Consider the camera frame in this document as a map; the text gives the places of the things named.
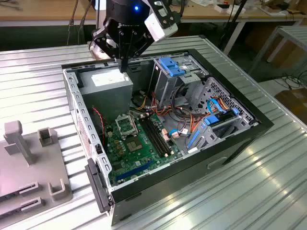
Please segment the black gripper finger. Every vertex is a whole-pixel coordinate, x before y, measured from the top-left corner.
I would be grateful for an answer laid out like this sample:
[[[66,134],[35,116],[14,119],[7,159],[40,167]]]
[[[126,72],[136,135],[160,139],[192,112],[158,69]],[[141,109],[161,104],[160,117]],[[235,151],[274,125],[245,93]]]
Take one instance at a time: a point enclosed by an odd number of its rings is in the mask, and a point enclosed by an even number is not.
[[[118,29],[118,22],[106,18],[103,27],[93,33],[92,42],[104,51],[110,58],[116,59],[120,72],[125,71],[123,47],[123,32]]]
[[[131,58],[138,58],[153,42],[152,35],[148,30],[144,33],[132,32],[127,53],[124,58],[124,72],[127,70],[129,60]]]

